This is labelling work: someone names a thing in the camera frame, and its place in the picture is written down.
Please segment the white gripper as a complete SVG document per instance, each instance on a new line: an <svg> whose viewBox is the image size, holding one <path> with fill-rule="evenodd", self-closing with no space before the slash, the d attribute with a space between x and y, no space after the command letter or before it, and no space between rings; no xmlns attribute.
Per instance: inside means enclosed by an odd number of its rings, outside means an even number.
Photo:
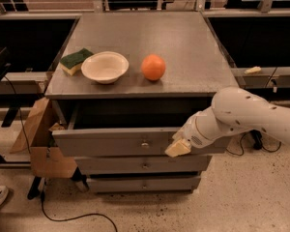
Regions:
<svg viewBox="0 0 290 232"><path fill-rule="evenodd" d="M211 109L198 111L172 136L174 141L165 153L175 158L189 154L191 147L204 148L222 137L221 123Z"/></svg>

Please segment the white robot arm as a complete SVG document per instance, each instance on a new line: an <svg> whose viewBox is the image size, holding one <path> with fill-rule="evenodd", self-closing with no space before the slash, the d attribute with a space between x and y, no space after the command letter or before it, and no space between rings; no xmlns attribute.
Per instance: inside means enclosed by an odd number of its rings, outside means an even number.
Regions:
<svg viewBox="0 0 290 232"><path fill-rule="evenodd" d="M175 158L189 154L192 147L202 149L224 136L252 130L290 146L290 108L239 87L226 87L215 93L210 107L188 118L165 153Z"/></svg>

